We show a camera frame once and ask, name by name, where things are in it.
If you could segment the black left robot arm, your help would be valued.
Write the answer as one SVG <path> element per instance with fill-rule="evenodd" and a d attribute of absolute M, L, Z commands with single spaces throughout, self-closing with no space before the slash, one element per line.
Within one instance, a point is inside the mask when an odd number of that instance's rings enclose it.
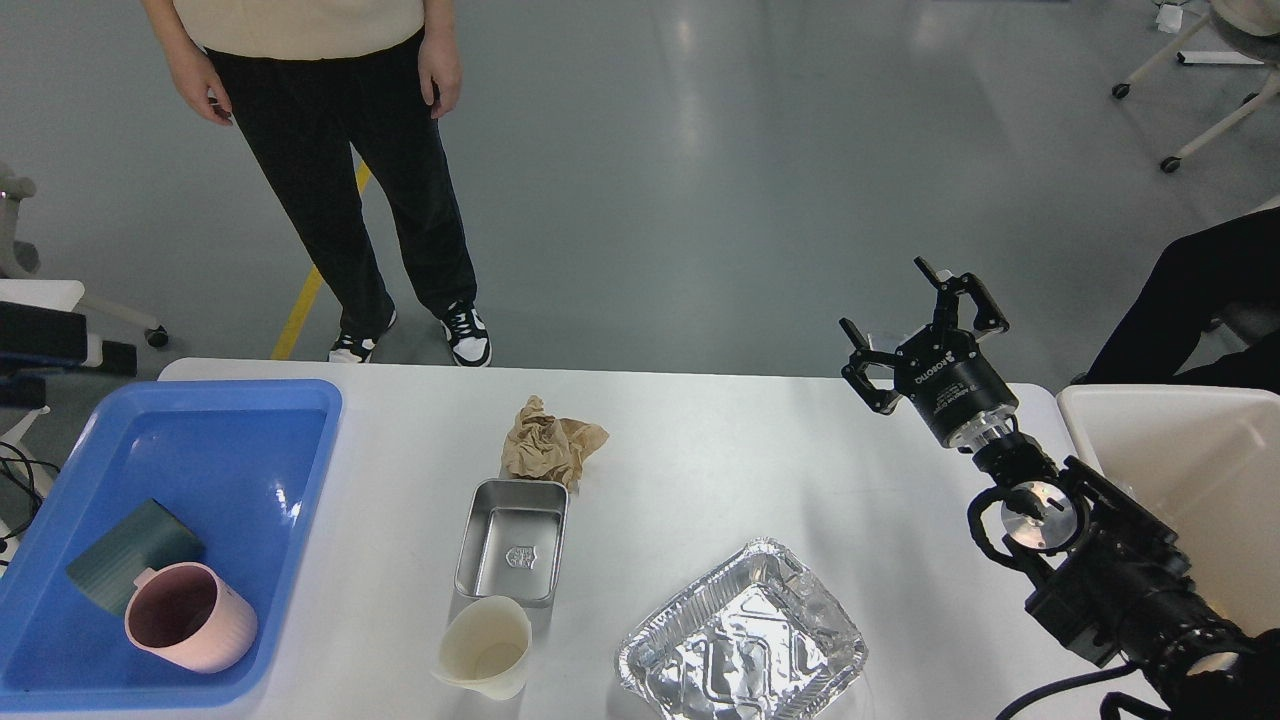
<path fill-rule="evenodd" d="M 134 377 L 137 348 L 90 333 L 81 314 L 1 302 L 1 405 L 42 407 L 44 378 L 59 372 Z"/>

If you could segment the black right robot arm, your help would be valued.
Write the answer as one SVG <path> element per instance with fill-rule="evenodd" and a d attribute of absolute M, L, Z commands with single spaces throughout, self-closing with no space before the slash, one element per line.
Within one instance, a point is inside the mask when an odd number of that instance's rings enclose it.
<path fill-rule="evenodd" d="M 1277 632 L 1248 635 L 1211 609 L 1174 529 L 1080 459 L 1056 462 L 1019 429 L 1018 400 L 980 351 L 1007 318 L 977 275 L 914 263 L 936 292 L 931 320 L 886 351 L 842 319 L 852 343 L 842 378 L 882 415 L 909 400 L 942 447 L 991 478 L 966 509 L 973 542 L 1028 578 L 1028 614 L 1094 665 L 1027 692 L 1000 716 L 1140 673 L 1161 705 L 1111 692 L 1102 719 L 1275 719 Z"/>

